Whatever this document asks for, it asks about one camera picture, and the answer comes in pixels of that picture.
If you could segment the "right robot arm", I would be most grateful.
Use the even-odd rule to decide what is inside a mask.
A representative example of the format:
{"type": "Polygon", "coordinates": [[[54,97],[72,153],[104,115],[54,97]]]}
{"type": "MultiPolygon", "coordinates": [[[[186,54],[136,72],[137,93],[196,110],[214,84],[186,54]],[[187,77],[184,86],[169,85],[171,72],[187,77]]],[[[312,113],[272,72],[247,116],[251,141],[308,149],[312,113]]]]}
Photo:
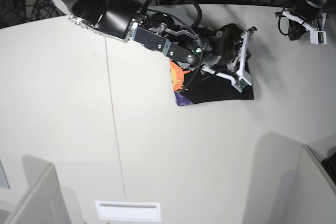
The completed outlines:
{"type": "Polygon", "coordinates": [[[172,15],[150,11],[153,0],[60,0],[70,20],[85,29],[122,41],[132,39],[145,48],[161,52],[185,69],[203,66],[235,71],[247,57],[248,34],[235,24],[219,30],[200,26],[203,13],[194,0],[197,16],[187,25],[172,15]]]}

